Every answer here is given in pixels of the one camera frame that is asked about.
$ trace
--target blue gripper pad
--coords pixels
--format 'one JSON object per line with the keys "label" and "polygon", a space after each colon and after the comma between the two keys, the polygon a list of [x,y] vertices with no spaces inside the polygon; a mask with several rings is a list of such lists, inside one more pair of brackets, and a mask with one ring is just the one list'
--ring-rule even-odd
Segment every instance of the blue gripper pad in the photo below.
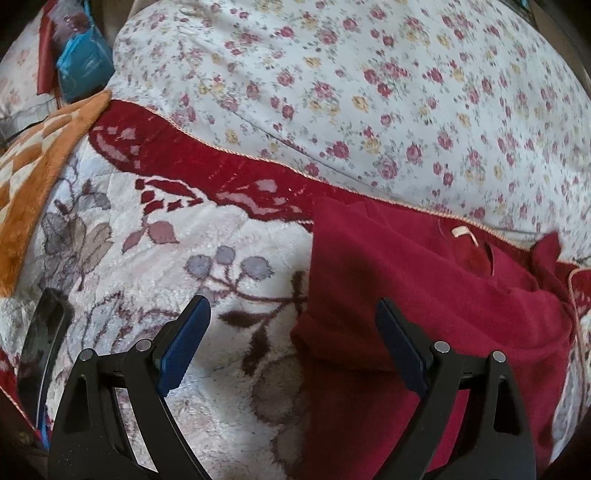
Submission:
{"label": "blue gripper pad", "polygon": [[159,361],[160,380],[156,388],[160,397],[166,397],[181,384],[209,326],[211,312],[207,299],[195,296],[179,315],[176,322],[182,326]]}

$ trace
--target red fleece cloth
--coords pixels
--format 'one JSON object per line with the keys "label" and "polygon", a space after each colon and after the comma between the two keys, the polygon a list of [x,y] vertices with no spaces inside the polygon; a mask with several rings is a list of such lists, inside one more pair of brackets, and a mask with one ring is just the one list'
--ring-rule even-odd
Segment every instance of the red fleece cloth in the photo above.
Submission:
{"label": "red fleece cloth", "polygon": [[[454,238],[460,225],[372,201],[317,206],[308,311],[292,331],[311,415],[301,480],[372,479],[418,405],[375,329],[381,297],[458,353],[506,354],[538,471],[548,465],[574,319],[558,237],[524,254],[474,227],[479,247]],[[447,463],[466,400],[461,392],[430,469]]]}

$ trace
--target clothing tag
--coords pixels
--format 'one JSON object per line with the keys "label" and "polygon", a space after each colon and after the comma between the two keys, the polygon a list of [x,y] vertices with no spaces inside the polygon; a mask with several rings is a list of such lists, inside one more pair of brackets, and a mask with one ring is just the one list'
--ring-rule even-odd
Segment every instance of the clothing tag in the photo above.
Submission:
{"label": "clothing tag", "polygon": [[478,247],[478,240],[476,240],[476,237],[474,236],[474,234],[470,231],[470,229],[466,225],[461,225],[461,226],[457,226],[457,227],[453,228],[452,235],[455,238],[458,238],[459,236],[463,236],[463,235],[470,235],[470,238],[472,238],[474,245],[476,245]]}

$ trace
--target bed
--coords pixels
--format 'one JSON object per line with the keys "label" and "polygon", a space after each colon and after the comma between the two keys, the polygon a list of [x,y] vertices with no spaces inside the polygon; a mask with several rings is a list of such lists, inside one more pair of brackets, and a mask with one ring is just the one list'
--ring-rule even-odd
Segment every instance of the bed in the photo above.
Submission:
{"label": "bed", "polygon": [[[463,219],[521,248],[558,230],[561,259],[589,261],[591,100],[500,2],[161,0],[113,54],[114,101],[0,300],[5,383],[41,289],[74,307],[50,420],[80,350],[127,349],[200,293],[213,321],[167,398],[173,416],[212,478],[295,478],[306,408],[289,331],[306,300],[311,185]],[[591,291],[573,285],[581,335],[554,456],[588,403]]]}

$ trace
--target floral bedsheet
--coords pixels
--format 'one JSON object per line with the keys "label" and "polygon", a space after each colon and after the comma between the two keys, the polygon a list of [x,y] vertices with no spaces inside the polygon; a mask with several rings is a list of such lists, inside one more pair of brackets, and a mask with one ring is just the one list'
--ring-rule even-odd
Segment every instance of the floral bedsheet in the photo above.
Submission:
{"label": "floral bedsheet", "polygon": [[212,144],[591,254],[591,100],[501,2],[161,0],[114,60]]}

